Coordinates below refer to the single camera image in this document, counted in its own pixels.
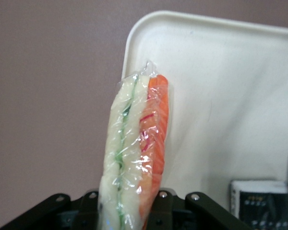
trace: small box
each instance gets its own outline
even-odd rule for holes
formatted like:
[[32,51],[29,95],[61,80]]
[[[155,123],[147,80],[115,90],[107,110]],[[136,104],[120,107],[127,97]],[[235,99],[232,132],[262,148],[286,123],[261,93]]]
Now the small box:
[[288,186],[283,181],[232,181],[230,211],[254,230],[288,230]]

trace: sushi roll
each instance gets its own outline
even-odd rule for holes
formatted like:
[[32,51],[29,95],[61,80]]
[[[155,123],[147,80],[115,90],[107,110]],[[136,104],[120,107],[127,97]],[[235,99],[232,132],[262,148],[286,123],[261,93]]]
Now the sushi roll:
[[168,126],[168,81],[134,75],[111,107],[99,187],[100,230],[141,230],[161,183]]

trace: bolt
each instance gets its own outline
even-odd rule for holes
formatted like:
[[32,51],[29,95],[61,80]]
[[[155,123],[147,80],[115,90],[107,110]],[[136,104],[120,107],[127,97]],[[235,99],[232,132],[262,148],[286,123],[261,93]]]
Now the bolt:
[[196,193],[193,193],[193,194],[191,195],[191,198],[192,198],[193,200],[199,200],[199,199],[200,199],[200,196],[197,195]]
[[61,195],[56,199],[57,202],[61,202],[62,200],[64,200],[64,197]]
[[161,192],[159,193],[159,196],[162,197],[162,198],[165,198],[165,197],[168,196],[168,194],[167,194],[166,192],[164,192],[164,191],[161,191]]
[[90,194],[89,198],[90,198],[90,199],[94,199],[96,196],[97,196],[97,194],[94,193],[94,192],[92,192],[92,193]]

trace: black metal clamp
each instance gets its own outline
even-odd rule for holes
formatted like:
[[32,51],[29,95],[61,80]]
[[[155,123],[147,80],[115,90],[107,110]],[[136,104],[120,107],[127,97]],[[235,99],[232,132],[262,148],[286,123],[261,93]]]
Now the black metal clamp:
[[[98,191],[71,201],[66,194],[50,196],[0,230],[96,230]],[[146,230],[250,230],[207,195],[194,192],[180,199],[160,190]]]

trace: white tray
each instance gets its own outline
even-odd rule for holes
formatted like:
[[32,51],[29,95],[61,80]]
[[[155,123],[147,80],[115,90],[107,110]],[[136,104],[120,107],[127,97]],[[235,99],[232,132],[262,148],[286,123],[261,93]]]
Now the white tray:
[[232,179],[287,180],[288,29],[158,11],[131,30],[122,77],[171,83],[162,186],[228,207]]

